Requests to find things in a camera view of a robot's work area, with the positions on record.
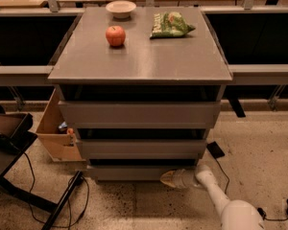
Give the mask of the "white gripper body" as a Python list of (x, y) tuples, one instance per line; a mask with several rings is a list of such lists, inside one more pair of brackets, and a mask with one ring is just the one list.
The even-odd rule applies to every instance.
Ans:
[(197, 185), (194, 172), (185, 169), (175, 171), (173, 182), (179, 189), (191, 188)]

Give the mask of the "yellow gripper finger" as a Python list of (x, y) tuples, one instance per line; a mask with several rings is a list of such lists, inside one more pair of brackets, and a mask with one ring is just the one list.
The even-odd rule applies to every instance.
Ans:
[(173, 182), (173, 180), (160, 179), (160, 182), (168, 187), (177, 188), (177, 185)]
[(175, 174), (175, 171), (166, 172), (166, 173), (164, 173), (164, 174), (160, 177), (160, 179), (161, 179), (161, 180), (171, 179), (171, 178), (174, 176), (174, 174)]

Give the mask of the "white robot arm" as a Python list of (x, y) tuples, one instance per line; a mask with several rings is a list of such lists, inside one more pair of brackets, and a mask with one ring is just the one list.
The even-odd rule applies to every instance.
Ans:
[(173, 170), (164, 173), (160, 181), (172, 188), (197, 188), (206, 190), (220, 217), (222, 230), (266, 230), (258, 211), (249, 202), (231, 200), (218, 185), (217, 179), (207, 165), (193, 170)]

